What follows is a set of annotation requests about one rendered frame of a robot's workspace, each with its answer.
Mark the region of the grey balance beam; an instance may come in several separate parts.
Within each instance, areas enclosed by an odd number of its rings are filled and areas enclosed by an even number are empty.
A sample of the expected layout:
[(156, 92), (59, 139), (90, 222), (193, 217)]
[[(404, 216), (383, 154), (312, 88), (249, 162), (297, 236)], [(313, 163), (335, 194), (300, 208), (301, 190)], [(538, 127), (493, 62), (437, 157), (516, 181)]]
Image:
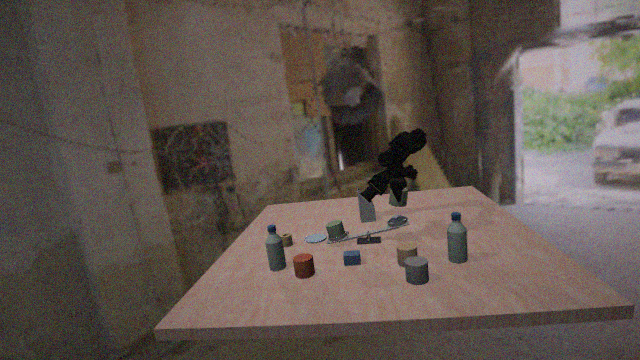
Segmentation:
[[(380, 229), (375, 229), (375, 230), (371, 230), (371, 231), (367, 231), (367, 232), (363, 232), (363, 233), (359, 233), (359, 234), (354, 234), (354, 235), (350, 235), (350, 236), (348, 236), (349, 231), (345, 231), (344, 235), (342, 235), (340, 237), (337, 237), (337, 238), (329, 238), (329, 236), (328, 236), (327, 244), (331, 244), (331, 243), (335, 243), (335, 242), (343, 242), (343, 241), (352, 240), (352, 239), (356, 239), (356, 238), (357, 238), (357, 245), (381, 243), (381, 237), (371, 237), (371, 235), (377, 234), (377, 233), (381, 233), (381, 232), (390, 231), (390, 230), (394, 230), (394, 229), (398, 229), (399, 227), (410, 225), (408, 217), (402, 216), (402, 220), (403, 221), (400, 222), (400, 223), (393, 224), (392, 223), (392, 219), (390, 219), (387, 222), (387, 227), (380, 228)], [(367, 237), (364, 237), (364, 236), (367, 236)], [(360, 237), (364, 237), (364, 238), (360, 238)]]

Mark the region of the red-brown cylinder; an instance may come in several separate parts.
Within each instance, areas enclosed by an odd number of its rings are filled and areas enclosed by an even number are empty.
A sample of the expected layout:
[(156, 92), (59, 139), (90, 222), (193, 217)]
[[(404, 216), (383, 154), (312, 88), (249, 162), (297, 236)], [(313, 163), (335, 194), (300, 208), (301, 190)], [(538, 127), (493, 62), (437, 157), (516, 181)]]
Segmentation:
[(308, 253), (296, 255), (293, 258), (295, 276), (298, 279), (308, 279), (315, 275), (313, 256)]

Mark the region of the small blue block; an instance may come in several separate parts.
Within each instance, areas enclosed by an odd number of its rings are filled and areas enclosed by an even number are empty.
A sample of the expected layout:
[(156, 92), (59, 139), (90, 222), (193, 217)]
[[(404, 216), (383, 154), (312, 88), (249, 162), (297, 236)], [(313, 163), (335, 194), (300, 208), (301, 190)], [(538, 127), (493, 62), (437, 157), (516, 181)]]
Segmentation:
[(343, 258), (344, 266), (361, 265), (360, 250), (344, 251)]

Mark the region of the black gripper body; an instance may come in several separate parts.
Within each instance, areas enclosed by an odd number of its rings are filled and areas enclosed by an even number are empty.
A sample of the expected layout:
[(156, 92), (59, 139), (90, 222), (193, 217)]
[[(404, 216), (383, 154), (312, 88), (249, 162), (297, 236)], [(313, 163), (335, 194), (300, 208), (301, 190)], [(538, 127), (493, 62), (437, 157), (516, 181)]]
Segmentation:
[(388, 179), (390, 180), (390, 188), (407, 187), (407, 181), (401, 178), (401, 172), (403, 168), (403, 161), (390, 165), (388, 173)]

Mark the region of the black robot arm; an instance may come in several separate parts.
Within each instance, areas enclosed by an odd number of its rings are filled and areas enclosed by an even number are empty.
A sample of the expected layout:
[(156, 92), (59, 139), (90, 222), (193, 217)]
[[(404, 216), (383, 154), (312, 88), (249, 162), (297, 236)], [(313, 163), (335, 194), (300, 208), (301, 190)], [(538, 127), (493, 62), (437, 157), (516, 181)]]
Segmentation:
[[(388, 179), (388, 167), (394, 163), (404, 162), (411, 154), (420, 151), (426, 143), (425, 136), (426, 133), (417, 127), (416, 130), (413, 130), (411, 133), (407, 131), (400, 132), (388, 144), (391, 147), (387, 151), (382, 152), (378, 157), (379, 164), (387, 168), (383, 172), (375, 174), (367, 183), (369, 186), (363, 193), (360, 193), (369, 203), (377, 194), (382, 195), (387, 190), (388, 184), (390, 183), (389, 180), (391, 180)], [(407, 177), (416, 180), (417, 174), (418, 171), (414, 169), (413, 165), (409, 165), (408, 167), (403, 166), (401, 178), (405, 179), (405, 177)]]

